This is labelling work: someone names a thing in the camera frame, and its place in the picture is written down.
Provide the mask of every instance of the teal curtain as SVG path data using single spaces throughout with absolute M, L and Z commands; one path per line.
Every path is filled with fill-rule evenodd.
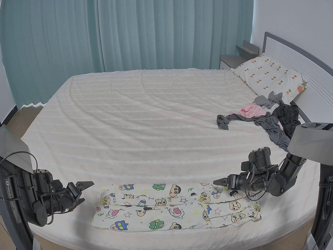
M 219 68 L 250 40 L 253 0 L 2 0 L 3 63 L 17 106 L 71 76 Z

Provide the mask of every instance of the white wall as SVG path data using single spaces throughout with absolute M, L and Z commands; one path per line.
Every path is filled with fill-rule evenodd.
M 260 50 L 265 31 L 333 68 L 333 0 L 254 0 L 251 42 Z
M 0 122 L 2 123 L 10 111 L 14 108 L 15 102 L 10 91 L 5 68 L 2 64 L 2 54 L 0 48 Z

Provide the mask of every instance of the white bed sheet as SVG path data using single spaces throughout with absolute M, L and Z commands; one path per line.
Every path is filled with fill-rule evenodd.
M 72 249 L 250 249 L 309 221 L 318 197 L 319 165 L 307 161 L 295 186 L 260 201 L 263 219 L 238 228 L 122 233 L 94 228 L 100 187 L 119 183 L 207 182 L 240 172 L 251 150 L 269 146 L 278 164 L 285 152 L 253 123 L 228 114 L 256 95 L 230 70 L 136 70 L 73 76 L 49 100 L 23 141 L 64 185 L 94 181 L 86 201 L 55 215 L 38 235 Z

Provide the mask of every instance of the white pillow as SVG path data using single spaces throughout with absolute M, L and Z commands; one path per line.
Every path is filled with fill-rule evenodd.
M 302 74 L 279 64 L 267 54 L 261 54 L 244 62 L 233 72 L 256 95 L 264 95 L 267 98 L 271 91 L 277 94 L 282 92 L 283 100 L 291 102 L 307 87 L 307 82 L 303 80 Z

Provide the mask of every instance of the star print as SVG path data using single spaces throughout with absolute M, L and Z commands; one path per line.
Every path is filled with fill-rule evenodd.
M 219 208 L 215 209 L 215 215 L 220 215 L 220 213 L 222 212 L 222 210 L 219 210 Z
M 183 202 L 185 204 L 186 202 L 188 202 L 188 200 L 186 200 L 186 198 L 181 198 L 180 202 Z
M 125 216 L 125 218 L 131 218 L 131 217 L 130 217 L 131 213 L 130 213 L 130 212 L 128 212 L 128 211 L 127 211 L 127 213 L 126 213 L 126 214 L 123 214 L 123 215 Z

